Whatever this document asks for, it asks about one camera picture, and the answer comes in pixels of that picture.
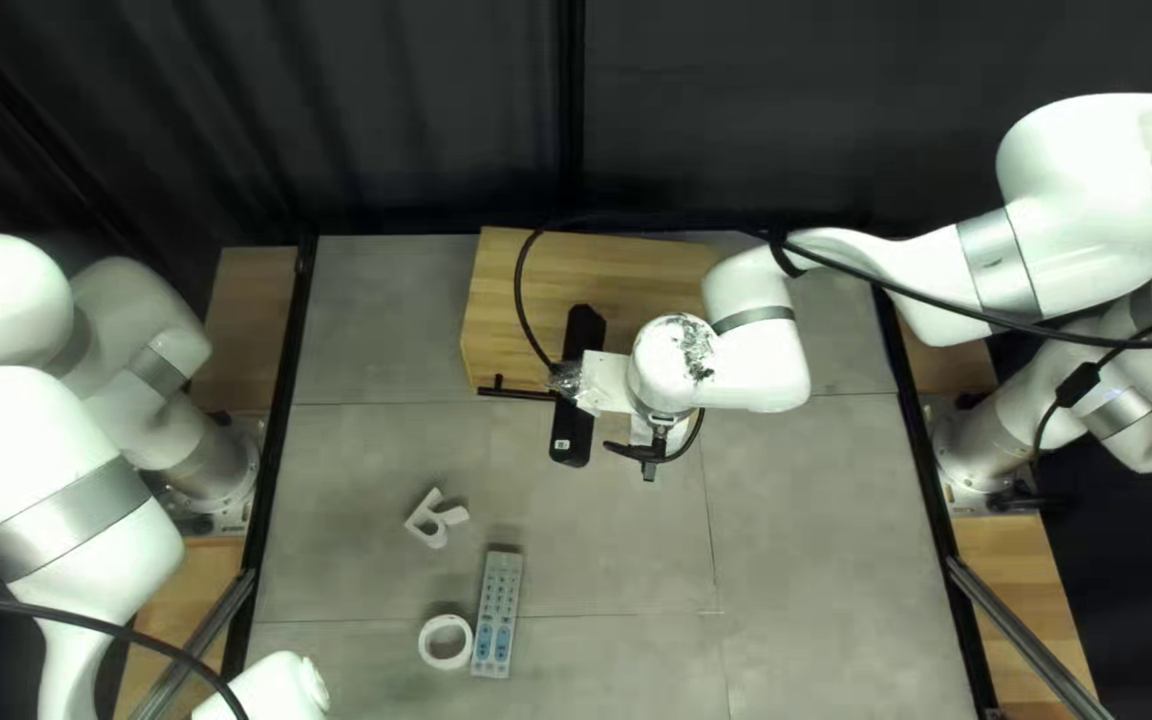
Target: black curtain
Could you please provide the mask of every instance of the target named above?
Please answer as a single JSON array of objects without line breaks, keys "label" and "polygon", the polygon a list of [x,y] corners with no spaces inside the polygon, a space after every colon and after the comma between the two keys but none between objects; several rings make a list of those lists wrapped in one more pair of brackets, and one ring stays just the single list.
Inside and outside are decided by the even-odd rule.
[{"label": "black curtain", "polygon": [[0,1],[0,229],[135,253],[200,308],[220,248],[300,221],[535,221],[555,32],[531,0]]},{"label": "black curtain", "polygon": [[1006,128],[1152,91],[1152,2],[0,0],[0,230],[135,255],[585,209],[915,232]]}]

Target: wooden board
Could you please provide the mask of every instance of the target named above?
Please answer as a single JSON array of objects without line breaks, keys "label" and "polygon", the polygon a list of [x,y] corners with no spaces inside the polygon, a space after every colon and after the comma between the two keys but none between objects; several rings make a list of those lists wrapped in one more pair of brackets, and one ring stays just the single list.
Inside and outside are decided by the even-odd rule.
[{"label": "wooden board", "polygon": [[[530,232],[483,228],[461,329],[471,387],[491,385],[499,372],[506,387],[544,389],[548,373],[514,308],[514,267]],[[523,305],[536,339],[555,362],[575,303],[591,304],[607,320],[604,350],[628,353],[650,319],[680,311],[704,317],[700,278],[719,259],[706,244],[553,232],[539,237],[528,256]]]},{"label": "wooden board", "polygon": [[206,321],[211,359],[189,386],[189,397],[200,410],[268,410],[295,266],[295,248],[221,251]]},{"label": "wooden board", "polygon": [[933,348],[918,340],[909,324],[900,317],[900,334],[904,355],[909,357],[914,386],[924,395],[958,395],[964,392],[988,392],[999,387],[993,373],[990,349],[984,340],[973,340],[949,348]]},{"label": "wooden board", "polygon": [[[185,538],[181,567],[136,613],[136,629],[174,646],[182,646],[229,583],[238,576],[244,539]],[[220,670],[225,646],[226,637],[221,634],[204,654],[204,660],[214,670]],[[136,708],[153,680],[167,666],[167,659],[144,647],[132,646],[128,651],[114,720],[124,720]],[[188,710],[210,695],[211,689],[202,680],[188,680],[175,704],[182,712],[173,713],[172,718],[188,717]]]},{"label": "wooden board", "polygon": [[[1078,628],[1038,515],[955,517],[958,556],[1093,694]],[[1073,718],[988,617],[977,613],[994,691],[1009,720]]]}]

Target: black metal frame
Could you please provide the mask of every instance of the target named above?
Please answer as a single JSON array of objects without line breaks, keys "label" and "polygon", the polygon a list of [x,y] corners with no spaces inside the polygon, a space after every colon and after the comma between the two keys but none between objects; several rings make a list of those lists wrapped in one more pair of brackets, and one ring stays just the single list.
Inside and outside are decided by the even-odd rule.
[{"label": "black metal frame", "polygon": [[547,402],[553,402],[558,400],[558,394],[554,392],[541,392],[539,389],[516,389],[513,387],[505,387],[505,376],[500,372],[497,373],[495,382],[492,382],[491,387],[483,387],[479,385],[475,391],[484,397],[508,397],[510,400],[541,400]]},{"label": "black metal frame", "polygon": [[256,499],[251,522],[248,523],[248,541],[243,546],[242,569],[253,570],[256,581],[252,592],[234,615],[226,641],[226,654],[220,665],[220,674],[230,680],[243,672],[248,661],[248,642],[251,639],[252,620],[256,613],[256,593],[260,588],[262,561],[268,540],[270,516],[274,513],[274,494],[278,491],[278,473],[282,458],[282,441],[287,438],[287,425],[291,415],[291,397],[296,393],[296,370],[301,363],[301,343],[304,339],[304,317],[310,306],[310,285],[313,281],[313,260],[319,247],[317,228],[303,228],[296,252],[296,281],[291,287],[291,305],[287,325],[282,329],[282,353],[279,356],[278,379],[274,385],[274,401],[268,411],[265,427],[265,446],[262,448],[260,471],[256,476]]}]

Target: gray floor tile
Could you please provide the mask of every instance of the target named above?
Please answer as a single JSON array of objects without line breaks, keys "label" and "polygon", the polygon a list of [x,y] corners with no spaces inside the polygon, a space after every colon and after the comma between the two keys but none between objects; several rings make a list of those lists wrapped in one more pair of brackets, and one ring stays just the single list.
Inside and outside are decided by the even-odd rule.
[{"label": "gray floor tile", "polygon": [[477,236],[325,237],[296,402],[464,401],[461,320]]},{"label": "gray floor tile", "polygon": [[732,715],[969,718],[896,399],[713,412],[702,447]]},{"label": "gray floor tile", "polygon": [[423,664],[419,620],[256,624],[248,660],[309,654],[335,720],[727,720],[722,662],[704,624],[679,615],[525,620],[509,680]]},{"label": "gray floor tile", "polygon": [[730,628],[722,651],[732,720],[976,717],[947,620],[931,637],[914,637],[892,606],[842,600],[715,621]]},{"label": "gray floor tile", "polygon": [[835,270],[790,281],[812,395],[896,392],[870,285]]},{"label": "gray floor tile", "polygon": [[[717,604],[700,457],[655,483],[601,450],[552,463],[552,404],[528,401],[297,406],[282,455],[260,620],[422,617],[471,612],[488,544],[528,556],[524,615],[696,612]],[[402,522],[430,485],[470,522],[439,551]]]}]

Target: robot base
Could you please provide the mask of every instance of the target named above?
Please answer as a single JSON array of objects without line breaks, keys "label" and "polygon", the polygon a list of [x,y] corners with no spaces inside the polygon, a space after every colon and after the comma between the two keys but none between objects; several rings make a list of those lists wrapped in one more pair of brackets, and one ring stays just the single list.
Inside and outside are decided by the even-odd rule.
[{"label": "robot base", "polygon": [[243,536],[251,521],[256,498],[256,477],[265,440],[265,417],[235,416],[228,426],[218,429],[240,447],[244,467],[233,472],[233,490],[214,498],[191,498],[174,488],[168,472],[153,472],[154,498],[172,522],[187,537]]},{"label": "robot base", "polygon": [[1028,503],[1014,507],[1009,499],[1032,498],[1030,487],[1032,477],[1022,465],[1017,469],[1000,472],[996,476],[972,480],[965,478],[965,472],[946,468],[943,458],[948,455],[950,432],[961,425],[964,411],[954,407],[954,397],[942,395],[925,395],[919,397],[923,404],[923,420],[932,435],[932,452],[935,454],[935,467],[941,479],[941,498],[952,517],[979,517],[987,515],[1032,514],[1037,509]]}]

